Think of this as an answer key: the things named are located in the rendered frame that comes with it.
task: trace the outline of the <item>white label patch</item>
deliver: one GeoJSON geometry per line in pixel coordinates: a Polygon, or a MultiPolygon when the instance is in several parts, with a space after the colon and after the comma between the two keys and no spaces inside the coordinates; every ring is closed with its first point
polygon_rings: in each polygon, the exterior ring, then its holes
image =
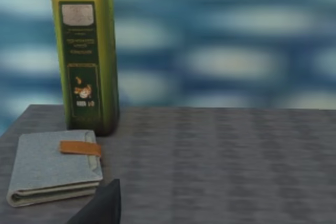
{"type": "Polygon", "coordinates": [[[94,21],[92,5],[62,5],[62,15],[68,26],[89,26],[94,21]]]}

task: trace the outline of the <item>gray wallet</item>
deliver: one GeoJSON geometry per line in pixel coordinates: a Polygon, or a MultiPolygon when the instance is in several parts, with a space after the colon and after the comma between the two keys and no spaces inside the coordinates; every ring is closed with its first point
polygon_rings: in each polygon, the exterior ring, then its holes
{"type": "Polygon", "coordinates": [[[100,158],[62,154],[61,141],[96,143],[93,131],[23,134],[18,147],[7,201],[13,207],[93,195],[103,179],[100,158]]]}

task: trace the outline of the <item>dark pointed object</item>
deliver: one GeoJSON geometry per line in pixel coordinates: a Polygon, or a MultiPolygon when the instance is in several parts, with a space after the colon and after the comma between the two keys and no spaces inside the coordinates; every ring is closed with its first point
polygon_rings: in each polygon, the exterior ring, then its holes
{"type": "Polygon", "coordinates": [[[121,193],[120,181],[97,190],[94,198],[85,205],[67,224],[120,224],[121,193]]]}

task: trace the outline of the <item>green bottle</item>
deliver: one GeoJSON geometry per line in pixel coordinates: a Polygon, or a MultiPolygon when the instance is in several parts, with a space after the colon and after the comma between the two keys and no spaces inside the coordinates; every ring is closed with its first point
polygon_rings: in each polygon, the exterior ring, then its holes
{"type": "Polygon", "coordinates": [[[52,0],[67,128],[109,135],[119,120],[113,0],[52,0]]]}

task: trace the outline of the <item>bottle label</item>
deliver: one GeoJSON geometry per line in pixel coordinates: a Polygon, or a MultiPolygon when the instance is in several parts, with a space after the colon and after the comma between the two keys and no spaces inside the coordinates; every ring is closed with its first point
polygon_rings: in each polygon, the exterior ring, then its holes
{"type": "Polygon", "coordinates": [[[102,107],[95,3],[61,1],[59,9],[72,117],[97,121],[102,107]]]}

